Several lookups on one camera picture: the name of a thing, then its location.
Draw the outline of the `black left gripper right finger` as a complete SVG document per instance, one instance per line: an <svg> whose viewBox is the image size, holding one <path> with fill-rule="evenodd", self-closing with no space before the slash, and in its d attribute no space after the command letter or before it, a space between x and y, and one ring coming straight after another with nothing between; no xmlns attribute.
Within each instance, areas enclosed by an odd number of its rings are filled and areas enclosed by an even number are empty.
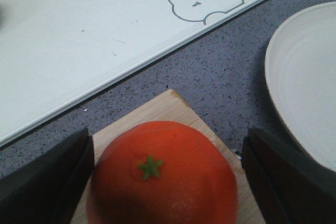
<svg viewBox="0 0 336 224"><path fill-rule="evenodd" d="M266 223L335 223L335 172L260 129L241 164Z"/></svg>

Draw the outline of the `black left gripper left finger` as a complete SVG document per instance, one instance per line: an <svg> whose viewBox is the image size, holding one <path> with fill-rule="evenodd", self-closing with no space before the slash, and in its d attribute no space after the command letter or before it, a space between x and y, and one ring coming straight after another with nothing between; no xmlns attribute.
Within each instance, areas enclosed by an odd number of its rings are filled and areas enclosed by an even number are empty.
<svg viewBox="0 0 336 224"><path fill-rule="evenodd" d="M70 223L94 167L88 129L1 178L1 223Z"/></svg>

